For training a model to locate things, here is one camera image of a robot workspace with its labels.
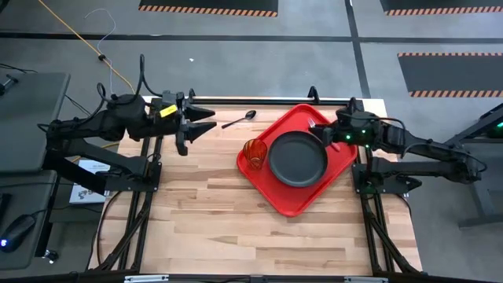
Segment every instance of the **wooden tabletop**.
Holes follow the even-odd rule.
[[[386,116],[382,100],[365,100],[364,103],[366,111]],[[203,107],[216,111],[208,120],[216,121],[218,126],[188,145],[188,156],[176,153],[172,136],[163,141],[163,174],[152,202],[142,273],[372,273],[362,206],[354,193],[350,170],[342,173],[304,213],[288,218],[277,213],[237,169],[236,157],[243,144],[256,138],[291,106]],[[338,107],[316,108],[329,120],[336,118]],[[250,109],[258,113],[253,121],[222,130],[221,125],[241,118]],[[125,156],[137,156],[140,151],[140,142],[124,138],[120,143],[119,153]],[[376,154],[396,160],[392,155]],[[407,207],[394,195],[382,197],[391,239],[420,270]],[[131,193],[119,196],[104,220],[102,258],[113,250],[123,235],[130,199]],[[384,266],[382,246],[380,241],[376,243],[381,266]],[[96,266],[95,256],[90,268],[93,266]]]

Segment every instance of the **orange cup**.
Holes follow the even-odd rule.
[[[267,145],[259,139],[246,141],[243,147],[243,154],[250,168],[260,170],[266,160]]]

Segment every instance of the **gray floor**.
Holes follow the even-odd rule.
[[[138,12],[138,0],[46,2],[77,31],[86,33],[110,31],[112,23],[106,13],[98,12],[88,20],[83,19],[94,9],[106,8],[115,17],[117,34],[351,35],[344,0],[280,0],[278,18],[142,13]],[[498,28],[503,24],[501,13],[386,17],[379,0],[352,2],[362,37],[503,38],[503,31]],[[35,0],[11,2],[0,14],[0,31],[67,32]],[[101,48],[131,82],[136,82],[138,57],[143,53],[147,79],[159,91],[188,91],[192,87],[199,95],[304,97],[309,87],[315,85],[323,97],[361,97],[351,43],[320,41],[108,41]],[[502,50],[503,45],[489,44],[362,44],[372,98],[383,98],[388,115],[402,119],[414,134],[440,142],[474,123],[482,113],[501,103],[501,99],[411,98],[397,53]],[[98,103],[97,82],[108,88],[107,68],[75,40],[0,39],[0,62],[39,72],[71,73],[68,95],[86,108],[94,108]],[[116,78],[113,87],[118,94],[128,92]],[[74,115],[78,115],[77,110],[66,101],[63,118]],[[501,149],[475,147],[472,151],[496,156]],[[406,159],[418,160],[414,156]],[[459,221],[476,214],[467,186],[424,178],[424,185],[410,194],[410,203],[425,271],[503,281],[503,224],[469,230],[457,228]],[[83,270],[95,222],[65,223],[54,230],[50,245],[65,260],[51,267],[36,260],[27,270],[0,273],[0,277]]]

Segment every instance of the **metal spoon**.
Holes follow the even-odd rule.
[[[228,126],[231,126],[231,125],[233,125],[233,124],[235,124],[235,123],[237,123],[237,122],[240,122],[240,121],[242,121],[242,120],[244,120],[244,119],[247,119],[247,120],[253,119],[253,117],[255,117],[255,115],[257,115],[257,111],[255,111],[255,110],[250,110],[250,111],[246,112],[246,115],[244,116],[244,118],[241,118],[241,119],[236,120],[236,121],[231,122],[231,123],[227,123],[227,124],[225,124],[225,125],[223,125],[223,126],[222,126],[222,129],[225,129],[225,128],[227,128]]]

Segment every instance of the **black floor mat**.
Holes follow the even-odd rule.
[[[278,0],[141,0],[138,9],[146,12],[277,17],[277,1]]]
[[[388,16],[414,16],[503,11],[502,0],[380,0]]]
[[[499,53],[399,53],[411,97],[503,97]]]

